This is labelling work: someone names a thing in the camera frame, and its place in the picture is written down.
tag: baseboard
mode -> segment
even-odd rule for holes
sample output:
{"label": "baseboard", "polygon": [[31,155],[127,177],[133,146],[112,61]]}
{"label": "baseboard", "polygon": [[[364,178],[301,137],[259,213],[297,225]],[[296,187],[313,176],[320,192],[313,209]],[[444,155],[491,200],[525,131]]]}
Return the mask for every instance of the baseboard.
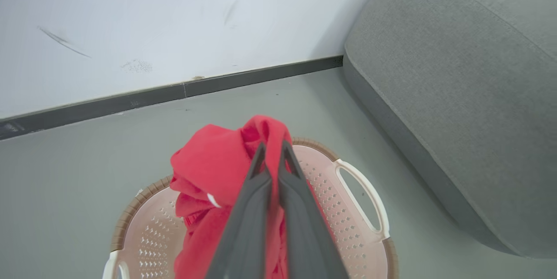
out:
{"label": "baseboard", "polygon": [[135,108],[342,66],[342,56],[221,75],[52,108],[0,120],[0,140]]}

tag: gray sofa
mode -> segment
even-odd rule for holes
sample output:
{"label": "gray sofa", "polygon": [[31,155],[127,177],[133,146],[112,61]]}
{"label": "gray sofa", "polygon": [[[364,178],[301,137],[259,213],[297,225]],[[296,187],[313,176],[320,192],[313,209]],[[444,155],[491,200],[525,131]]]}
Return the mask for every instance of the gray sofa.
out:
{"label": "gray sofa", "polygon": [[370,0],[344,74],[463,230],[557,257],[557,0]]}

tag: pink laundry basket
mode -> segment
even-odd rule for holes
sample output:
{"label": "pink laundry basket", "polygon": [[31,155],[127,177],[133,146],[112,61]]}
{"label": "pink laundry basket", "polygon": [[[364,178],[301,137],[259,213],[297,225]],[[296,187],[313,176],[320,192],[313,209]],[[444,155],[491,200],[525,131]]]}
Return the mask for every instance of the pink laundry basket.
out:
{"label": "pink laundry basket", "polygon": [[[294,153],[323,209],[342,261],[354,279],[398,279],[398,259],[389,235],[384,205],[368,179],[326,146],[293,138]],[[364,188],[379,219],[375,228],[340,175],[345,169]],[[179,192],[169,188],[171,176],[138,193],[117,222],[103,279],[173,279],[174,259],[186,231],[175,217]]]}

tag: red cloth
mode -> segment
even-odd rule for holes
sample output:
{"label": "red cloth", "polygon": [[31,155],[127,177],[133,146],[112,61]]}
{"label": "red cloth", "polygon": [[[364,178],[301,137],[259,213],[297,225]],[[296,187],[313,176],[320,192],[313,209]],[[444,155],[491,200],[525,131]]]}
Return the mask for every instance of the red cloth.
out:
{"label": "red cloth", "polygon": [[[238,130],[207,125],[171,157],[171,188],[180,193],[176,216],[188,228],[183,250],[174,263],[177,279],[202,279],[221,240],[228,216],[261,142],[265,164],[273,179],[267,221],[266,278],[286,278],[286,226],[279,206],[277,174],[284,140],[292,142],[286,126],[273,118],[254,116]],[[215,197],[221,208],[207,198]]]}

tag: floor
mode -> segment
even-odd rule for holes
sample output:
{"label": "floor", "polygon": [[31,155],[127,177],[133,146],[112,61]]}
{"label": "floor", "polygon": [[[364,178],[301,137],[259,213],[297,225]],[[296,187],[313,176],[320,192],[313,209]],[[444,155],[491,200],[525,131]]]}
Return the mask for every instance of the floor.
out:
{"label": "floor", "polygon": [[557,259],[506,255],[462,233],[340,69],[0,141],[3,277],[100,278],[121,211],[140,188],[171,174],[171,154],[205,124],[238,128],[254,114],[278,118],[368,176],[386,205],[402,279],[555,277]]}

